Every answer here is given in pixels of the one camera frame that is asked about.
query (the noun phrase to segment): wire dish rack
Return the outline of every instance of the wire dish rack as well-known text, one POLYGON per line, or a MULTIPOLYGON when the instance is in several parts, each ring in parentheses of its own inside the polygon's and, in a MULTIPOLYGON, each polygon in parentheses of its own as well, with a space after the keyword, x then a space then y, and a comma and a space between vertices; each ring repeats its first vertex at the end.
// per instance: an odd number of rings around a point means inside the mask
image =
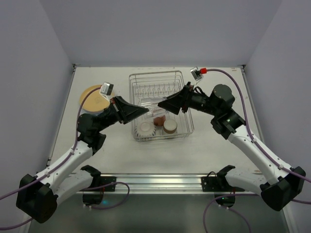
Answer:
MULTIPOLYGON (((143 99, 160 99, 180 91, 184 86, 181 71, 138 73, 129 76, 130 103, 141 106, 143 99)), ((136 126, 142 121, 153 122, 153 118, 146 119, 146 115, 140 116, 132 122, 132 135, 137 141, 150 141, 165 138, 187 137, 193 133, 194 126, 190 109, 187 113, 180 112, 179 115, 165 112, 166 119, 174 119, 177 122, 177 130, 173 134, 163 133, 163 127, 156 127, 153 136, 137 136, 136 126)))

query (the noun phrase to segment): gray wall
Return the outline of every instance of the gray wall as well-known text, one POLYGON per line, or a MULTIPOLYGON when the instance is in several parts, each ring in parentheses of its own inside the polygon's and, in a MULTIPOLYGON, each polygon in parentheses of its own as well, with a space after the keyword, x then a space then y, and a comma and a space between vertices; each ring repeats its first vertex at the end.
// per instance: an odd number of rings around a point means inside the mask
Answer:
POLYGON ((246 64, 281 0, 41 0, 73 63, 246 64))
MULTIPOLYGON (((311 178, 311 1, 284 0, 246 66, 268 146, 311 178)), ((305 183, 301 200, 311 201, 305 183)), ((293 204, 300 232, 310 232, 311 207, 293 204)))
MULTIPOLYGON (((39 1, 1 0, 0 32, 2 195, 45 167, 72 69, 39 1)), ((0 227, 22 221, 15 203, 0 201, 0 227)))

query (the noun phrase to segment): yellow plate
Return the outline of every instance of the yellow plate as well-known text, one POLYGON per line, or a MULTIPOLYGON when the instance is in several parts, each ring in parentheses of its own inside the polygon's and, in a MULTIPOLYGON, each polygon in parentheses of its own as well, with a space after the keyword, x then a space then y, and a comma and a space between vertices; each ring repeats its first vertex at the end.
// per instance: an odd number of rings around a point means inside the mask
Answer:
MULTIPOLYGON (((97 87, 101 87, 101 85, 90 86, 81 94, 79 100, 80 105, 85 96, 88 93, 90 93, 90 91, 94 90, 97 87)), ((88 112, 97 113, 109 107, 109 105, 110 105, 109 101, 107 101, 104 97, 101 96, 100 90, 96 90, 88 96, 82 108, 88 112)))

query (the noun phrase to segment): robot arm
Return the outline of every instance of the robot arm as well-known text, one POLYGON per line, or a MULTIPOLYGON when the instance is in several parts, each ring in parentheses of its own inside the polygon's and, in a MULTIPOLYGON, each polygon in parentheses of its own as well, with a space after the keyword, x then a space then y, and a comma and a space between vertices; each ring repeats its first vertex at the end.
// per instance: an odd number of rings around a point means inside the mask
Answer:
MULTIPOLYGON (((202 79, 199 70, 191 72, 197 77, 197 81, 202 79)), ((302 176, 306 173, 301 167, 292 168, 290 164, 278 158, 252 132, 254 139, 250 138, 245 120, 232 109, 234 100, 231 89, 226 85, 215 86, 210 96, 207 96, 199 87, 189 82, 180 92, 167 97, 158 105, 176 115, 180 109, 185 113, 188 108, 192 108, 214 116, 211 120, 213 129, 225 140, 237 146, 262 172, 262 175, 255 175, 240 171, 234 166, 227 166, 217 173, 217 182, 261 195, 272 209, 280 211, 301 192, 304 182, 303 179, 282 168, 290 169, 302 176), (259 143, 280 164, 280 167, 272 163, 254 141, 259 143)))
POLYGON ((68 177, 82 162, 92 157, 103 145, 106 135, 100 131, 120 122, 126 124, 147 113, 147 108, 127 103, 121 96, 110 100, 99 115, 82 114, 77 120, 80 136, 75 144, 55 163, 35 176, 27 174, 19 184, 27 188, 18 192, 16 206, 37 222, 47 221, 57 206, 76 192, 100 186, 100 171, 84 166, 68 177))

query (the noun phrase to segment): white table surface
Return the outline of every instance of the white table surface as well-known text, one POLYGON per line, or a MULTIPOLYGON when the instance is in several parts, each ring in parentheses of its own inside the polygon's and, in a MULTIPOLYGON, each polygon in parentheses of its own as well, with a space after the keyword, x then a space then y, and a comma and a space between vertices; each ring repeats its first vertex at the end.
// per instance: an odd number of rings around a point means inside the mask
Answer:
MULTIPOLYGON (((86 88, 102 84, 105 81, 110 82, 115 85, 115 94, 121 95, 126 101, 129 101, 130 74, 180 70, 185 83, 187 81, 194 83, 190 69, 191 67, 78 67, 52 154, 52 162, 63 155, 74 142, 78 101, 86 88)), ((241 69, 221 69, 230 73, 238 82, 244 95, 250 126, 258 135, 241 69)), ((199 86, 207 95, 210 95, 213 87, 219 83, 226 84, 232 89, 236 98, 233 109, 243 116, 239 94, 227 76, 222 73, 210 72, 204 75, 199 86)), ((137 142, 131 134, 131 123, 126 125, 116 123, 103 131, 107 138, 102 149, 81 166, 88 164, 102 173, 160 174, 217 172, 226 165, 234 165, 249 171, 257 169, 238 148, 213 130, 210 123, 212 116, 195 110, 192 110, 191 113, 194 132, 184 139, 137 142)))

